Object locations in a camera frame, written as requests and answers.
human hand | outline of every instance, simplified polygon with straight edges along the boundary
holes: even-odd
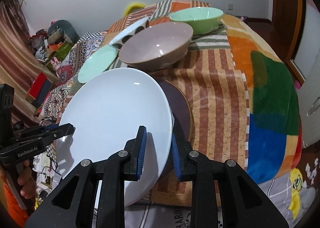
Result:
[[[26,160],[23,162],[23,165],[25,166],[25,168],[23,169],[23,171],[20,173],[18,177],[18,184],[23,186],[20,191],[20,194],[25,199],[30,199],[36,194],[36,182],[31,176],[32,170],[29,167],[29,164],[30,164],[29,160]],[[5,172],[1,167],[0,167],[0,176],[4,180],[4,183],[7,185],[6,179],[5,179]]]

mint green plate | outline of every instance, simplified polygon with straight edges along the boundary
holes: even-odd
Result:
[[[184,22],[193,29],[193,35],[208,34],[217,30],[223,11],[217,8],[186,8],[169,15],[172,21]]]
[[[103,73],[116,59],[118,50],[110,45],[105,45],[95,51],[83,64],[78,75],[80,83],[86,83]]]

dark wooden floor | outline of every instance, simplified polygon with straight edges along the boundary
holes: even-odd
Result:
[[[271,46],[282,61],[285,60],[290,44],[278,37],[272,25],[264,22],[248,22],[248,25]]]

bed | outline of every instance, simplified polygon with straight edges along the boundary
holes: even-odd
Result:
[[[145,16],[150,25],[165,23],[170,21],[169,13],[198,6],[210,5],[162,1],[129,14],[108,31],[84,35],[62,63],[64,78],[43,104],[42,124],[59,122],[82,86],[77,74],[85,60],[125,27]],[[109,69],[126,66],[116,59]],[[193,148],[217,161],[235,159],[294,227],[316,196],[320,152],[301,152],[296,90],[290,73],[270,46],[243,21],[224,15],[217,31],[194,36],[182,61],[151,75],[172,82],[187,97],[194,118]],[[48,151],[55,160],[55,145]],[[157,223],[158,218],[167,219],[168,227],[176,227],[177,221],[187,224],[191,189],[191,183],[178,183],[171,172],[142,201],[126,210],[126,220],[134,212],[135,220],[144,220],[146,225]],[[137,227],[133,221],[126,226]]]

white door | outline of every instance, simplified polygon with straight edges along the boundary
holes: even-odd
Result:
[[[298,91],[302,141],[306,148],[320,140],[320,50],[310,74]]]

